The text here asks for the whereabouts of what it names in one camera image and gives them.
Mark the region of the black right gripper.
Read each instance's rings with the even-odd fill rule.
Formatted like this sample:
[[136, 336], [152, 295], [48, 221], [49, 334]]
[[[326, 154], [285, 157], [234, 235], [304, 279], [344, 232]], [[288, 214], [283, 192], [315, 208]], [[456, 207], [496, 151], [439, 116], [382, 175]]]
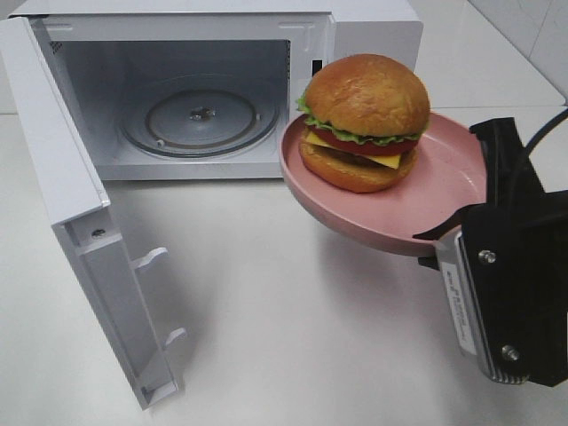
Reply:
[[[545, 193], [530, 160], [513, 181], [525, 146], [513, 117], [469, 127], [485, 163], [485, 202], [457, 209], [413, 239], [438, 241], [461, 232], [475, 296], [486, 311], [567, 309], [567, 192]], [[508, 206], [514, 187], [513, 206]]]

